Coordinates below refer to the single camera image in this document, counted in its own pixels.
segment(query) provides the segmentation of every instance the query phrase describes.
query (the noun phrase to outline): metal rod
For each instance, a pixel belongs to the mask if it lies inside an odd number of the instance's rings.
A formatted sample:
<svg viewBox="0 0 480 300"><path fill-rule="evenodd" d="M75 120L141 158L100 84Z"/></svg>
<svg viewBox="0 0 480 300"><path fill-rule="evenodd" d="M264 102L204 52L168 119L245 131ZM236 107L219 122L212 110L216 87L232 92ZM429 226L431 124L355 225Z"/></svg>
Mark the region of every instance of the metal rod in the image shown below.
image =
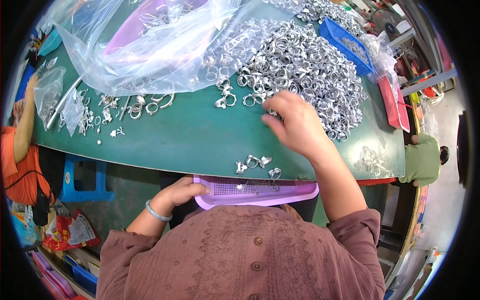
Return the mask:
<svg viewBox="0 0 480 300"><path fill-rule="evenodd" d="M127 110L127 105L128 105L128 101L130 100L130 97L131 96L128 96L127 102L125 102L125 105L121 108L121 114L120 114L119 121L121 121L121 119L123 118L123 115L125 114L125 111Z"/></svg>
<svg viewBox="0 0 480 300"><path fill-rule="evenodd" d="M424 81L421 81L417 84L414 84L414 85L407 86L407 87L403 88L401 90L402 91L402 96L406 97L408 95L411 95L413 93L421 91L421 90L423 90L427 87L430 87L432 85L439 84L440 82L443 82L443 81L445 81L447 79L450 79L452 77L455 77L457 75L458 75L458 73L457 73L456 69L453 68L453 69L448 70L446 72L443 72L443 73L440 73L440 74L435 75L433 77L430 77L427 80L424 80Z"/></svg>
<svg viewBox="0 0 480 300"><path fill-rule="evenodd" d="M50 129L55 122L55 119L57 116L60 114L61 110L63 109L63 106L65 106L65 102L67 102L67 96L70 94L70 92L73 89L76 89L80 82L82 81L81 77L78 77L77 80L70 86L70 88L67 90L67 92L63 95L63 97L60 99L59 103L57 104L57 107L55 108L55 111L53 112L50 120L48 120L47 123L47 130Z"/></svg>

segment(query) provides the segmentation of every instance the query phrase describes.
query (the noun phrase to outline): green workbench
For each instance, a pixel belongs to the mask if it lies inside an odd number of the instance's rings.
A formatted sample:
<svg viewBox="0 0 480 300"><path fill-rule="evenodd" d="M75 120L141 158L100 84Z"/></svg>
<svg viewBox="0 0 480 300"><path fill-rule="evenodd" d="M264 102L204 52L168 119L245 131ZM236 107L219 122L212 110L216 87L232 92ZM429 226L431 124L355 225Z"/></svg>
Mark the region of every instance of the green workbench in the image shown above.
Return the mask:
<svg viewBox="0 0 480 300"><path fill-rule="evenodd" d="M119 18L115 18L115 22L120 22ZM55 67L67 69L63 77L65 93L78 78L78 73L63 44L46 59L54 57L58 57ZM252 90L238 86L236 74L230 81L232 93L238 100L233 107L215 108L214 102L222 95L216 86L210 86L194 93L175 94L173 104L153 116L143 111L138 120L133 120L125 113L122 121L114 118L108 125L102 125L100 134L95 127L83 136L77 133L77 128L70 137L66 127L59 133L56 125L45 132L37 116L33 141L63 152L118 164L226 177L239 176L235 173L235 162L245 161L248 154L258 158L270 156L272 162L265 169L249 168L242 177L267 179L268 170L277 167L282 170L281 179L284 180L315 179L310 163L285 148L262 123L261 116L265 113L262 106L242 104L242 98ZM351 130L346 142L334 143L357 180L402 177L405 174L403 134L388 125L378 85L366 78L362 82L370 95L361 105L363 121ZM86 88L88 86L82 82L77 89ZM86 97L91 97L89 108L95 116L102 116L103 106L98 106L100 95L90 88ZM126 99L124 96L119 100L119 109ZM145 99L150 102L150 95ZM112 117L117 114L116 109L110 112ZM111 131L120 126L125 136L111 137Z"/></svg>

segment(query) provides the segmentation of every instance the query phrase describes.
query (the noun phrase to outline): blue plastic crate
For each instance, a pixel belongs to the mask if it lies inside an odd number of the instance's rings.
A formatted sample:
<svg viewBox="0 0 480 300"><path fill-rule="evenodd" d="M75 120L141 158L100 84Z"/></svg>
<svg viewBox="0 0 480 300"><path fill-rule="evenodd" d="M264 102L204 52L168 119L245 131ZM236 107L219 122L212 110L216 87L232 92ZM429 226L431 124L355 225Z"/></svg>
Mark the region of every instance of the blue plastic crate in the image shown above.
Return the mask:
<svg viewBox="0 0 480 300"><path fill-rule="evenodd" d="M367 75L368 73L373 72L372 62L370 61L370 57L368 56L367 50L363 46L363 44L357 40L356 37L351 35L347 30L343 29L340 25L335 23L329 17L325 17L322 24L318 28L318 33L320 36L323 36L330 44L335 46L338 51L345 54L348 60L351 60L357 67L357 74L359 76ZM343 37L356 42L360 48L365 51L367 55L368 64L362 61L355 53L353 53L350 49L348 49L345 45L343 45L339 40Z"/></svg>

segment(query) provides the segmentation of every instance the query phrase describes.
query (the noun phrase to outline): purple plastic basket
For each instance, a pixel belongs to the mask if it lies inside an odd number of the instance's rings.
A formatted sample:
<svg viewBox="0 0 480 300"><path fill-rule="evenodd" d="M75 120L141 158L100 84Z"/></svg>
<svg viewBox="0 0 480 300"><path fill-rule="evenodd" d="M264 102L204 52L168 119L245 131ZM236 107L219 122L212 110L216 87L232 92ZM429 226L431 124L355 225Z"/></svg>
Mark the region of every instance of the purple plastic basket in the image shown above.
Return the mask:
<svg viewBox="0 0 480 300"><path fill-rule="evenodd" d="M272 190L270 180L248 180L243 191L237 185L245 179L194 175L193 182L212 190L208 195L195 197L203 209L216 205L272 206L311 199L318 194L318 184L312 180L277 180L277 192Z"/></svg>

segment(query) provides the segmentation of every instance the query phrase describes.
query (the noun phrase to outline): hand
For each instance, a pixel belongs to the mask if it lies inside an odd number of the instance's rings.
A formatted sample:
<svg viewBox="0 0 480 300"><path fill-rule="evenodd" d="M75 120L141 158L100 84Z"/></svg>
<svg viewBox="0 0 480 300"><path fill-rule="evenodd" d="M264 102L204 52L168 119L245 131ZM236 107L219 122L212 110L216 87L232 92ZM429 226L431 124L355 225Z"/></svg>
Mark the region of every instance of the hand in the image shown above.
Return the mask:
<svg viewBox="0 0 480 300"><path fill-rule="evenodd" d="M25 97L28 100L33 100L33 88L38 82L38 76L33 74L28 80L27 88L25 89Z"/></svg>
<svg viewBox="0 0 480 300"><path fill-rule="evenodd" d="M265 122L278 140L291 149L311 160L318 155L328 137L322 127L315 109L297 95L280 91L263 103L265 109L273 109L283 117L283 123L270 114L264 114Z"/></svg>
<svg viewBox="0 0 480 300"><path fill-rule="evenodd" d="M201 183L193 183L193 175L185 175L177 182L162 189L151 203L167 202L171 208L187 203L192 197L206 195L211 189Z"/></svg>

